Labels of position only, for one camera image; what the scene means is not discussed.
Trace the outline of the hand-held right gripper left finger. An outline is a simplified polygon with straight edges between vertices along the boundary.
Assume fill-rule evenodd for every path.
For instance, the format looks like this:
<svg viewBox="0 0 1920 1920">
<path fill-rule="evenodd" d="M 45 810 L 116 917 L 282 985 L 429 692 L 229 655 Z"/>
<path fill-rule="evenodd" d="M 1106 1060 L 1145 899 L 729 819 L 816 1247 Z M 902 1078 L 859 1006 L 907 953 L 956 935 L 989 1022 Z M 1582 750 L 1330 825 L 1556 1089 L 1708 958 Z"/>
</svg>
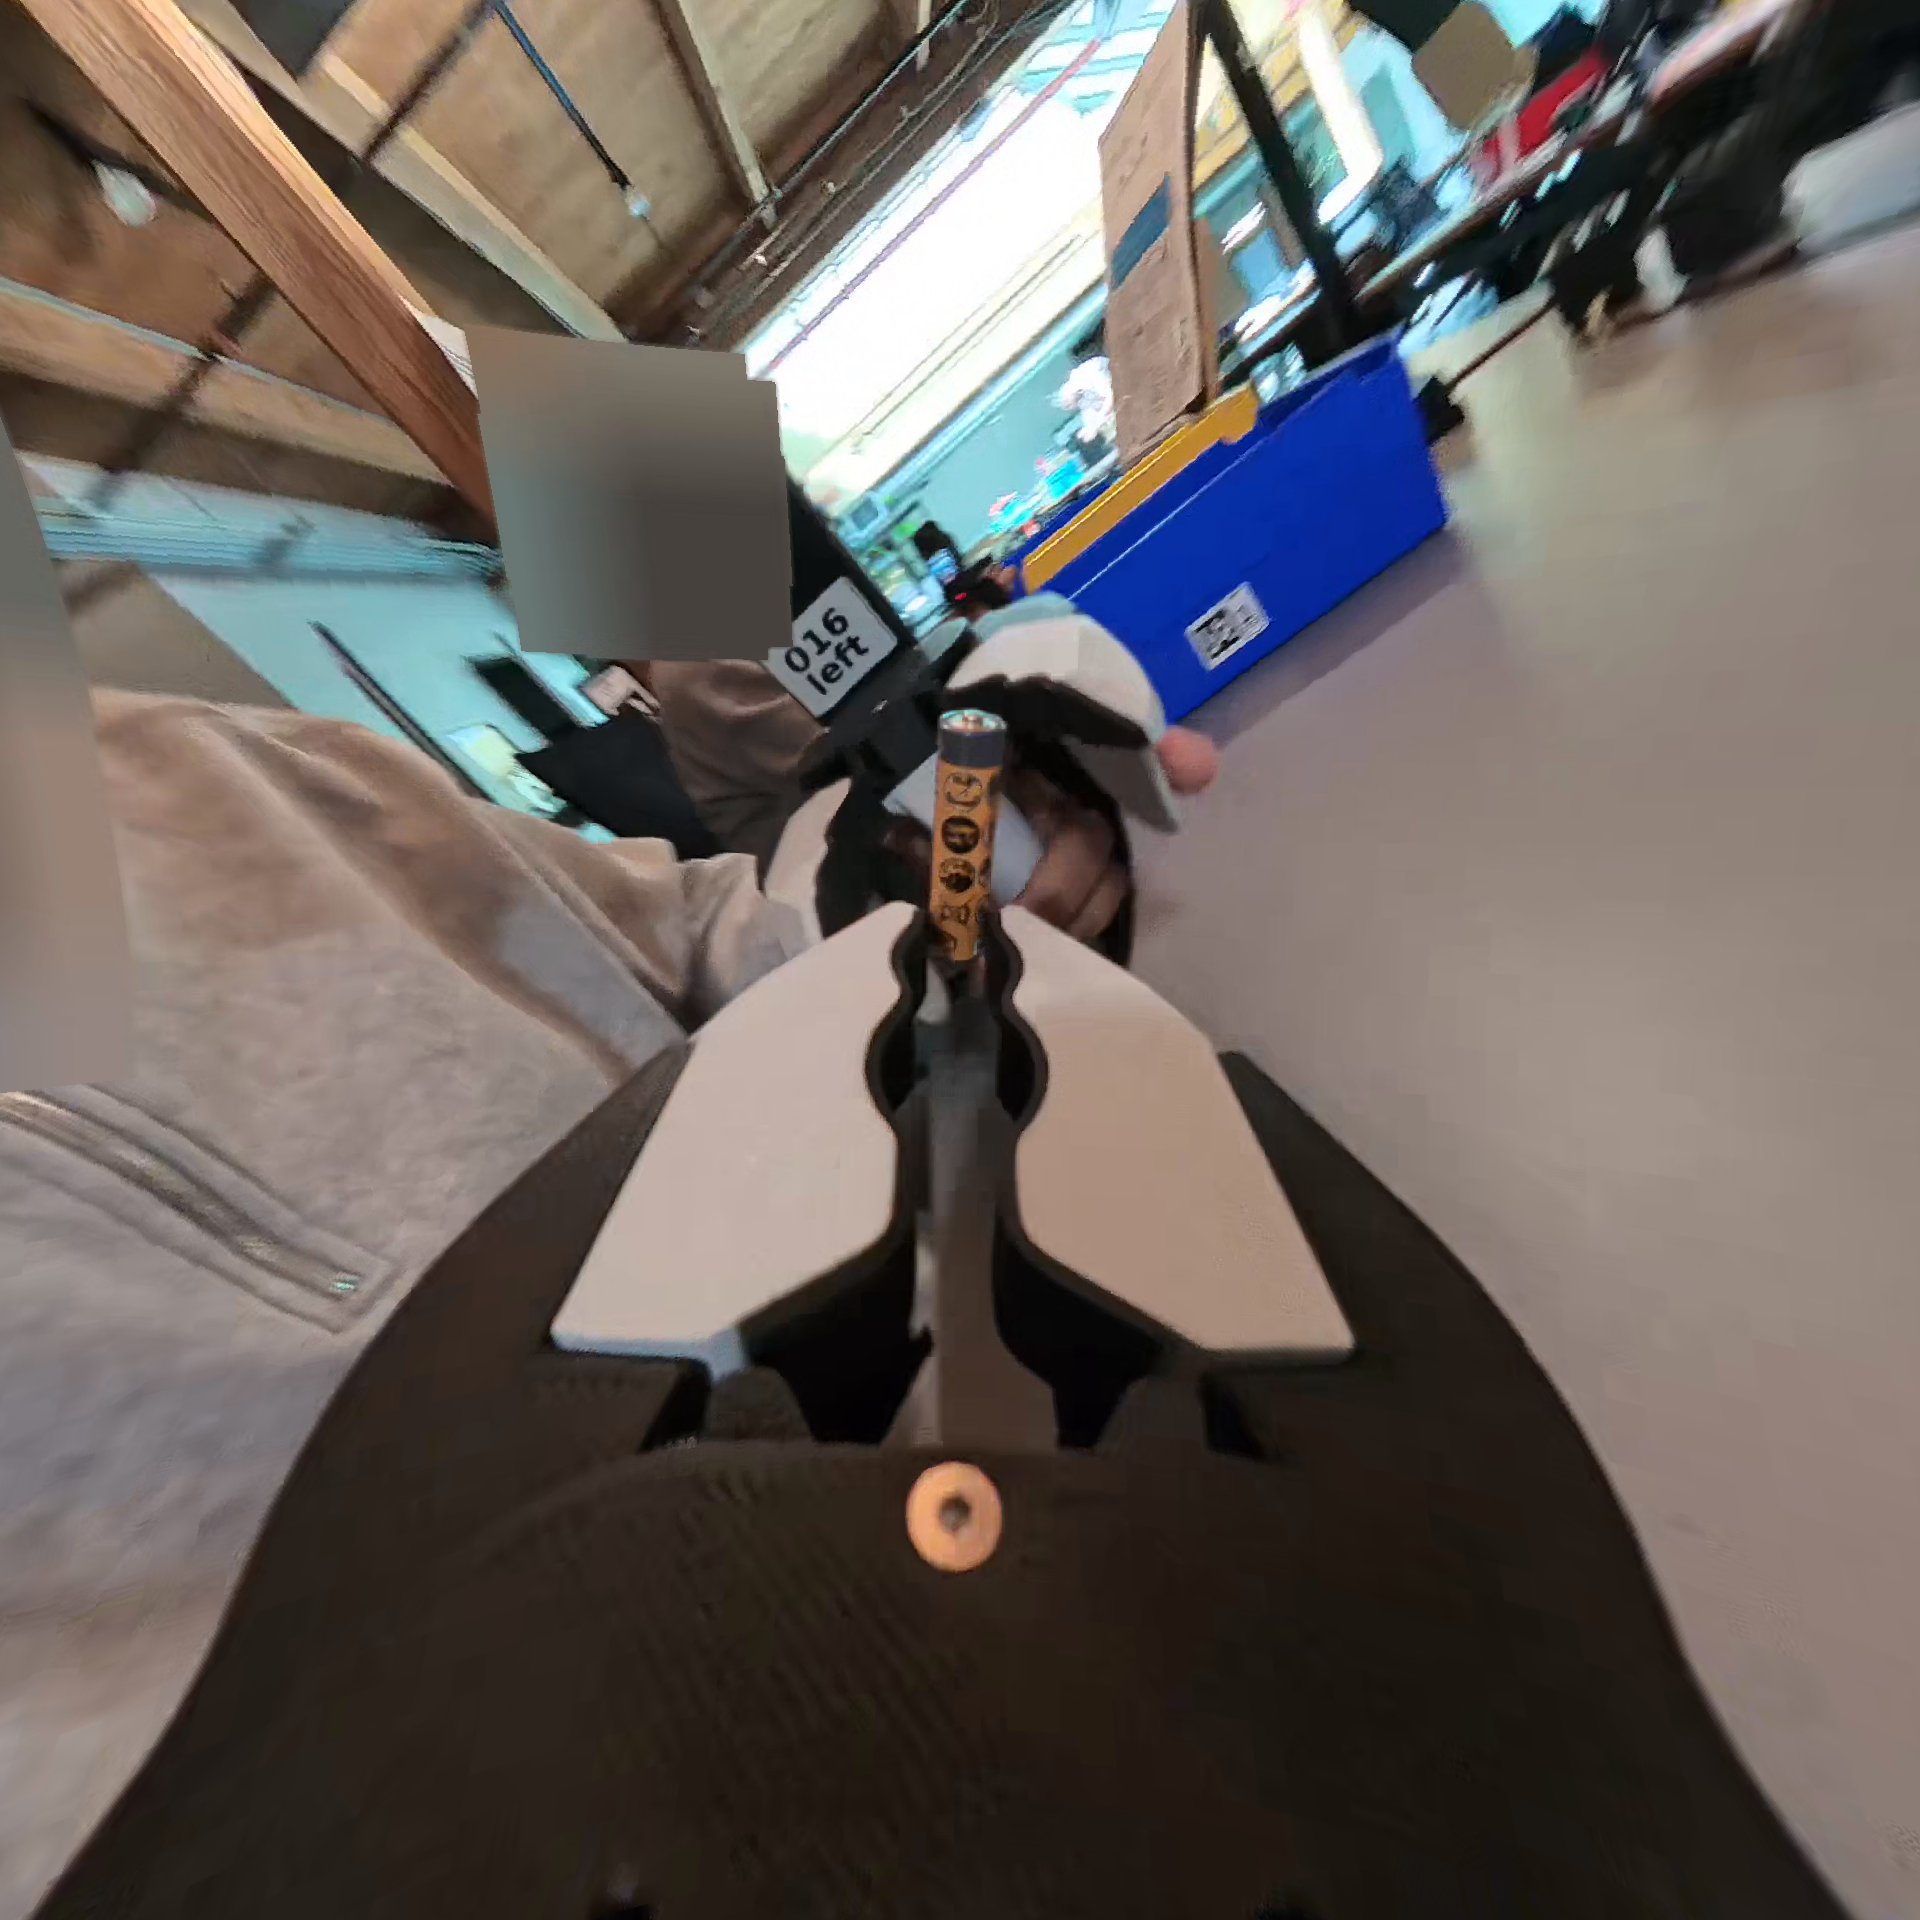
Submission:
<svg viewBox="0 0 1920 1920">
<path fill-rule="evenodd" d="M 874 1047 L 910 1011 L 890 903 L 714 1015 L 549 1327 L 563 1354 L 757 1362 L 910 1223 Z"/>
</svg>

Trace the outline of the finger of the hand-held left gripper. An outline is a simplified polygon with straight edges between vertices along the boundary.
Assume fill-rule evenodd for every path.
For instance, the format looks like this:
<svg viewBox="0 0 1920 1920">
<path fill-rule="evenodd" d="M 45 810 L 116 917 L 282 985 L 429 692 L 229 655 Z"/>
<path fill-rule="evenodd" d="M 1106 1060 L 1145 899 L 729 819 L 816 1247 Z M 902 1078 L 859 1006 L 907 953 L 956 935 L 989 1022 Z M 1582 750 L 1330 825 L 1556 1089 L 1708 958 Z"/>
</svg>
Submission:
<svg viewBox="0 0 1920 1920">
<path fill-rule="evenodd" d="M 1162 695 L 1136 655 L 1059 595 L 987 613 L 961 663 L 961 707 L 1017 735 L 1162 735 Z"/>
<path fill-rule="evenodd" d="M 1182 830 L 1187 732 L 1128 741 L 1066 735 L 1050 755 L 1131 823 L 1157 834 Z"/>
</svg>

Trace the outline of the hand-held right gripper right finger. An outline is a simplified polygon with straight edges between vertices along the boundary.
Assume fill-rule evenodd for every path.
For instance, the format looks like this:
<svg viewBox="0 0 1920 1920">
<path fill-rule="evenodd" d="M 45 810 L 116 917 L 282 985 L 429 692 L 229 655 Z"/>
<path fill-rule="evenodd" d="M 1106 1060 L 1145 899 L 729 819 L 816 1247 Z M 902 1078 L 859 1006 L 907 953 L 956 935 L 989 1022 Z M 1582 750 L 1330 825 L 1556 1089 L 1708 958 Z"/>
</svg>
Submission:
<svg viewBox="0 0 1920 1920">
<path fill-rule="evenodd" d="M 1024 908 L 1000 917 L 1014 1242 L 1173 1348 L 1338 1362 L 1354 1326 L 1208 1036 Z"/>
</svg>

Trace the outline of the gold black battery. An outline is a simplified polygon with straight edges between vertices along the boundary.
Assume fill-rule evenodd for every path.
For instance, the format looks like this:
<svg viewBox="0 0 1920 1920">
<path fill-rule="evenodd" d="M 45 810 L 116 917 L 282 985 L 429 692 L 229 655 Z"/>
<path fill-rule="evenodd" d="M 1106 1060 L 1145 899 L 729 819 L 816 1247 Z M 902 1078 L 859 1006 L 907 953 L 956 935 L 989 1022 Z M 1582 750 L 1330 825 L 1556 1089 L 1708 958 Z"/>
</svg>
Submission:
<svg viewBox="0 0 1920 1920">
<path fill-rule="evenodd" d="M 949 972 L 974 964 L 992 905 L 1006 725 L 992 710 L 947 710 L 938 729 L 929 857 L 929 925 Z"/>
</svg>

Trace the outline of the person's left forearm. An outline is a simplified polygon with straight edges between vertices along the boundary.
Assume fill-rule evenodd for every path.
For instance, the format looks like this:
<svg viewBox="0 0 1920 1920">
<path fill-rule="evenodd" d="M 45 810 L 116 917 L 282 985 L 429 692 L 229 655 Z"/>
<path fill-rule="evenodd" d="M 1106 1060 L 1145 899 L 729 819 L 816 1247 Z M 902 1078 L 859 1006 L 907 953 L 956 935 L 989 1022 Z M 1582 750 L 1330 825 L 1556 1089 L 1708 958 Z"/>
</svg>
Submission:
<svg viewBox="0 0 1920 1920">
<path fill-rule="evenodd" d="M 376 1041 L 460 990 L 625 1075 L 638 1023 L 704 1023 L 822 941 L 822 843 L 683 857 L 658 839 L 589 843 L 468 797 L 418 750 L 299 710 L 104 687 L 91 695 L 113 823 L 136 883 L 136 955 L 267 964 L 269 1009 L 373 1015 Z"/>
</svg>

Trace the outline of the person's left hand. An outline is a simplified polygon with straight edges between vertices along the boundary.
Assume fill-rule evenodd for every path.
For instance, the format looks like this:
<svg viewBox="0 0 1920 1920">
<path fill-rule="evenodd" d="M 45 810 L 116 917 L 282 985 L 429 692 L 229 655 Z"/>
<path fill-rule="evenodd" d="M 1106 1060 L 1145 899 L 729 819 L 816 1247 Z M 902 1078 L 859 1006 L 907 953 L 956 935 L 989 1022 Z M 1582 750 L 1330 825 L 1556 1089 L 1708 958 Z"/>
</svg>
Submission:
<svg viewBox="0 0 1920 1920">
<path fill-rule="evenodd" d="M 1021 801 L 1020 812 L 1041 854 L 1014 903 L 1084 946 L 1109 941 L 1133 895 L 1113 821 L 1059 796 Z"/>
</svg>

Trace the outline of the long yellow plastic bin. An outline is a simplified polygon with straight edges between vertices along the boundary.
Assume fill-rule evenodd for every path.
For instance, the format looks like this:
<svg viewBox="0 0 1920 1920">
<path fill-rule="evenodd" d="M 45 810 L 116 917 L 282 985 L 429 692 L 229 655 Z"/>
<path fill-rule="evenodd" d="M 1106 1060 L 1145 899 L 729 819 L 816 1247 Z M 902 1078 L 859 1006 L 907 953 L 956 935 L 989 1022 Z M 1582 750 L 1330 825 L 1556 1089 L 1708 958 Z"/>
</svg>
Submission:
<svg viewBox="0 0 1920 1920">
<path fill-rule="evenodd" d="M 1218 444 L 1242 441 L 1259 421 L 1259 393 L 1256 387 L 1237 387 L 1222 393 L 1208 410 L 1173 426 L 1147 453 L 1120 477 L 1098 492 L 1088 505 L 1074 509 L 1038 542 L 1029 543 L 1014 561 L 1014 578 L 1021 596 L 1043 590 L 1069 562 L 1085 553 L 1110 527 L 1145 505 L 1173 477 L 1195 463 Z"/>
</svg>

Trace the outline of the blue plastic bin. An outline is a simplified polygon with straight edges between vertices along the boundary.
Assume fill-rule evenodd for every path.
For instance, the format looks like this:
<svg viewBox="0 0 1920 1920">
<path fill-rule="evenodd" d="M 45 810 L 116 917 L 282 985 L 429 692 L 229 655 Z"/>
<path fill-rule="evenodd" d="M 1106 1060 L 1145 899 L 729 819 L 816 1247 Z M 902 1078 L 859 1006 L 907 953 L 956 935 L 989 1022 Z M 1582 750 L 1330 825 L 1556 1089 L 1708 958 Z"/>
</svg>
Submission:
<svg viewBox="0 0 1920 1920">
<path fill-rule="evenodd" d="M 1259 407 L 1048 581 L 1141 663 L 1171 722 L 1449 526 L 1388 331 Z"/>
</svg>

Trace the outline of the black chair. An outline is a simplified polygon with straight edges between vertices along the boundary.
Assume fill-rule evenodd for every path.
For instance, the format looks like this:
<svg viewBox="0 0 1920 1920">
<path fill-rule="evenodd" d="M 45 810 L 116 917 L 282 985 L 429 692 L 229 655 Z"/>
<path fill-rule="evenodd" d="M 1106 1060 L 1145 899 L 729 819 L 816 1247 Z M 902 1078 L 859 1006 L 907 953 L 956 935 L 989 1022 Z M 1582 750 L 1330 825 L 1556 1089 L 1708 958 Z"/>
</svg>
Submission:
<svg viewBox="0 0 1920 1920">
<path fill-rule="evenodd" d="M 516 759 L 561 803 L 612 837 L 665 842 L 680 857 L 722 854 L 658 719 L 643 708 L 625 707 L 597 726 L 574 726 Z"/>
</svg>

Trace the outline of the brown cardboard sheet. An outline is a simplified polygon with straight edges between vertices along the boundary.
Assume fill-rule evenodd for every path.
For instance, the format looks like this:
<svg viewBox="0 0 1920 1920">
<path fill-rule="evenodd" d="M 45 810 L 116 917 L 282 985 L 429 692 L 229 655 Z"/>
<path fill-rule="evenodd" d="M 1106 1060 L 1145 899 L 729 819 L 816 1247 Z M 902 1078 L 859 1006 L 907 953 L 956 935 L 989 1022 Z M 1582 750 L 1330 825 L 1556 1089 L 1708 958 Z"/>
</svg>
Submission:
<svg viewBox="0 0 1920 1920">
<path fill-rule="evenodd" d="M 1098 139 L 1115 449 L 1136 467 L 1218 393 L 1216 313 L 1194 223 L 1203 31 L 1168 11 Z"/>
</svg>

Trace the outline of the black metal post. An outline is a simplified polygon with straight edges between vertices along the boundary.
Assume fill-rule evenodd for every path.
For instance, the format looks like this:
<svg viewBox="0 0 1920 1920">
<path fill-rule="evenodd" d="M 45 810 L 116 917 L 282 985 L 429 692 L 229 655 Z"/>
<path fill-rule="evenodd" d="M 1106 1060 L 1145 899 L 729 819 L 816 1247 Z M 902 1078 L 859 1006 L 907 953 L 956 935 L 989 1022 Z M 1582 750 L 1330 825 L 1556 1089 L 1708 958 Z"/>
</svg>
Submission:
<svg viewBox="0 0 1920 1920">
<path fill-rule="evenodd" d="M 1288 223 L 1312 266 L 1312 298 L 1305 302 L 1301 317 L 1290 324 L 1288 340 L 1301 348 L 1308 370 L 1318 370 L 1364 345 L 1371 339 L 1369 324 L 1361 316 L 1338 241 L 1318 215 L 1318 202 L 1283 129 L 1275 99 L 1233 4 L 1203 3 L 1200 25 L 1208 47 L 1227 76 L 1267 180 L 1273 186 Z"/>
</svg>

